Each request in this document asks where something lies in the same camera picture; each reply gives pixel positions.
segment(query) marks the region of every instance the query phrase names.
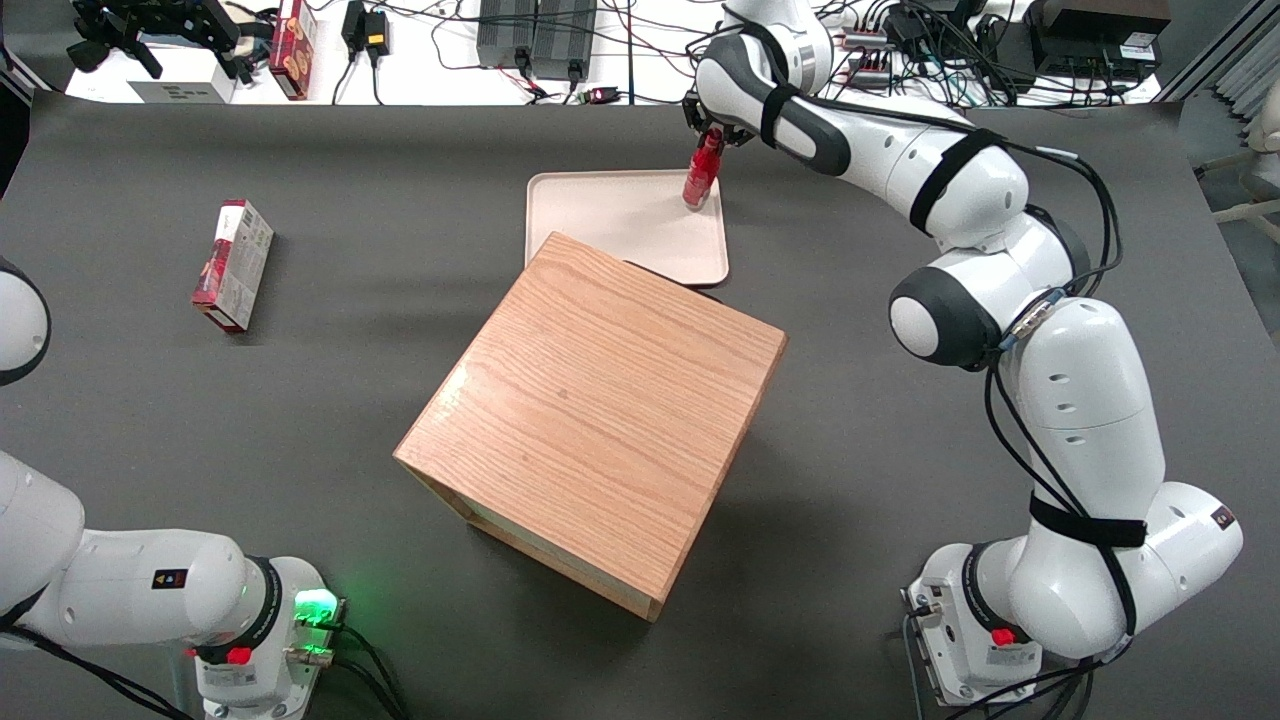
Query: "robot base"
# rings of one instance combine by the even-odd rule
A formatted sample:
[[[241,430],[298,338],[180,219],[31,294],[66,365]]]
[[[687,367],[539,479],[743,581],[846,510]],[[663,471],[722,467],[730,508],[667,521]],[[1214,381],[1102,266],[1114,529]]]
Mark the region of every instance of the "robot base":
[[[996,647],[991,633],[969,610],[961,568],[973,546],[948,544],[924,564],[920,577],[902,589],[911,610],[937,610],[914,620],[916,644],[936,691],[938,705],[970,705],[1006,685],[1034,678],[1041,669],[1038,643]],[[1036,692],[1034,684],[995,697],[1016,702]]]
[[[280,575],[280,612],[250,664],[207,665],[196,659],[206,720],[301,719],[311,702],[320,667],[291,662],[285,651],[330,647],[333,633],[302,625],[294,616],[297,594],[323,589],[324,580],[311,564],[297,557],[273,557],[271,566]],[[330,621],[338,620],[338,612]]]

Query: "wooden crate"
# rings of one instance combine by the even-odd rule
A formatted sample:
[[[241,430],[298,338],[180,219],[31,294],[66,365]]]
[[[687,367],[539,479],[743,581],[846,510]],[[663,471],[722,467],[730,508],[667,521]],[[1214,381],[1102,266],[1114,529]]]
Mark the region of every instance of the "wooden crate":
[[[653,621],[785,347],[553,233],[394,455],[476,528]]]

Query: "green light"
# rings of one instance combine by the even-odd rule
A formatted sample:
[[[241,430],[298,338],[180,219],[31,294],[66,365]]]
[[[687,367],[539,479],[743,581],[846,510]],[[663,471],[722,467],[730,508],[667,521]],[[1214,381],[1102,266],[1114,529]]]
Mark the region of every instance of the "green light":
[[[338,614],[338,597],[319,588],[302,591],[293,597],[293,619],[303,623],[333,623]]]

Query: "red button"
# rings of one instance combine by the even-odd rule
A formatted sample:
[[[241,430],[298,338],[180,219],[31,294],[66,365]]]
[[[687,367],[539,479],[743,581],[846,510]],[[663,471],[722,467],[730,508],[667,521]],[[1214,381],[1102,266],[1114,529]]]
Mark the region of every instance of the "red button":
[[[248,665],[248,656],[253,651],[247,647],[233,647],[227,651],[227,664],[228,665]]]
[[[1009,628],[996,628],[991,632],[991,642],[996,643],[996,647],[1005,647],[1006,644],[1018,642],[1018,638]]]

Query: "red bottle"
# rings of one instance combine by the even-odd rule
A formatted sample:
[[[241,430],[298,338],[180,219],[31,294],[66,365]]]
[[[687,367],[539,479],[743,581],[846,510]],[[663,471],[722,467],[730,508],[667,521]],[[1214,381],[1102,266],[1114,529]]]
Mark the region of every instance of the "red bottle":
[[[698,210],[707,201],[712,191],[712,183],[719,174],[721,152],[724,151],[724,133],[719,128],[712,128],[703,133],[698,141],[698,150],[689,161],[689,177],[685,178],[685,205],[690,210]]]

